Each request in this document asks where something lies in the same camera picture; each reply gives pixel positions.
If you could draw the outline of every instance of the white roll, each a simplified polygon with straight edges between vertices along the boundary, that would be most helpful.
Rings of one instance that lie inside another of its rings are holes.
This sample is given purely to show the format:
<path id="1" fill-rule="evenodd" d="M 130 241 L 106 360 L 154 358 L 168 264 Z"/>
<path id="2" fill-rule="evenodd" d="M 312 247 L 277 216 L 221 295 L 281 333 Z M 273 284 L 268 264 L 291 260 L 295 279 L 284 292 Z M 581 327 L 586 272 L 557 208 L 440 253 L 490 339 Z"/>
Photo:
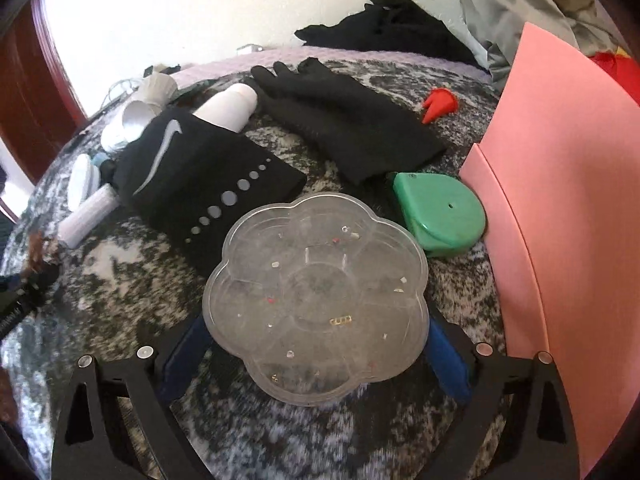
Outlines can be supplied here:
<path id="1" fill-rule="evenodd" d="M 207 123 L 239 133 L 255 112 L 258 96 L 249 85 L 236 83 L 215 94 L 193 115 Z"/>
<path id="2" fill-rule="evenodd" d="M 140 83 L 132 95 L 134 101 L 142 101 L 159 109 L 167 106 L 178 89 L 178 83 L 168 74 L 153 72 Z"/>
<path id="3" fill-rule="evenodd" d="M 60 222 L 58 240 L 68 248 L 75 249 L 91 229 L 119 205 L 115 190 L 109 184 L 105 184 L 82 202 L 75 212 Z"/>

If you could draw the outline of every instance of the white cylindrical bottle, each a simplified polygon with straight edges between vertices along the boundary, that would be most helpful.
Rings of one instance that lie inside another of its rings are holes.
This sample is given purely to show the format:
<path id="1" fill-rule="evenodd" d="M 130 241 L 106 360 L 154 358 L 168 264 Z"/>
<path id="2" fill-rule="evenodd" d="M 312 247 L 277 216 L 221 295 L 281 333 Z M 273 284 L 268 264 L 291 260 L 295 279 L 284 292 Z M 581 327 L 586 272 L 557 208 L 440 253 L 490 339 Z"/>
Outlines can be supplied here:
<path id="1" fill-rule="evenodd" d="M 249 85 L 236 83 L 215 94 L 193 115 L 207 123 L 239 133 L 255 112 L 257 104 L 258 96 L 255 90 Z"/>
<path id="2" fill-rule="evenodd" d="M 58 240 L 70 249 L 75 249 L 89 231 L 119 205 L 115 190 L 109 184 L 105 184 L 60 222 Z"/>

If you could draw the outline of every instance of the pink folder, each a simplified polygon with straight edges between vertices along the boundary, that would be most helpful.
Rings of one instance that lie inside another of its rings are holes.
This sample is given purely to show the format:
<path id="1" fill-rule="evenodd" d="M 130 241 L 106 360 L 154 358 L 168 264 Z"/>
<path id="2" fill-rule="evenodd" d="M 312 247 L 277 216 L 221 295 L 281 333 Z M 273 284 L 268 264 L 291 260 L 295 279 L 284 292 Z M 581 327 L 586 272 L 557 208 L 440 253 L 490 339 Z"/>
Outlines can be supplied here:
<path id="1" fill-rule="evenodd" d="M 554 357 L 584 477 L 640 394 L 640 107 L 527 24 L 460 177 L 486 209 L 508 354 Z"/>

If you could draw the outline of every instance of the white wall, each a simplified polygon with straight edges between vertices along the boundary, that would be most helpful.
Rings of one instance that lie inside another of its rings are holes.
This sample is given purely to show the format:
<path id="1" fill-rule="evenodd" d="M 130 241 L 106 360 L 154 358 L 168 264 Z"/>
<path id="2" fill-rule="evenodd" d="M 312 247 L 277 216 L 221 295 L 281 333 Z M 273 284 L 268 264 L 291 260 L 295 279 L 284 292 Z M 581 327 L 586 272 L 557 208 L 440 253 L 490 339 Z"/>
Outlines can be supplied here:
<path id="1" fill-rule="evenodd" d="M 151 64 L 204 63 L 247 43 L 302 44 L 311 23 L 333 25 L 366 0 L 45 0 L 60 59 L 87 114 L 109 86 Z M 458 0 L 415 0 L 461 38 L 475 43 Z"/>
<path id="2" fill-rule="evenodd" d="M 0 166 L 6 173 L 6 183 L 0 198 L 6 206 L 19 217 L 27 208 L 29 196 L 33 192 L 34 185 L 18 165 L 9 149 L 0 138 Z"/>

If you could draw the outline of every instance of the red plastic piece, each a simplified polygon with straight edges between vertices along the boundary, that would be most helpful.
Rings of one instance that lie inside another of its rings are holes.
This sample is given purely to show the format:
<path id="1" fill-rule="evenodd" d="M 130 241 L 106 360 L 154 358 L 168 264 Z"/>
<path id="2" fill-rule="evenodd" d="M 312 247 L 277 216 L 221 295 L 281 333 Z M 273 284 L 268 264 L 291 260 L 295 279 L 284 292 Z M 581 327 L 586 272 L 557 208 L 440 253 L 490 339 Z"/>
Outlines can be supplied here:
<path id="1" fill-rule="evenodd" d="M 434 88 L 422 103 L 427 108 L 422 124 L 430 123 L 443 115 L 458 111 L 458 99 L 446 88 Z"/>
<path id="2" fill-rule="evenodd" d="M 640 105 L 640 67 L 633 59 L 601 52 L 591 60 L 615 79 Z"/>

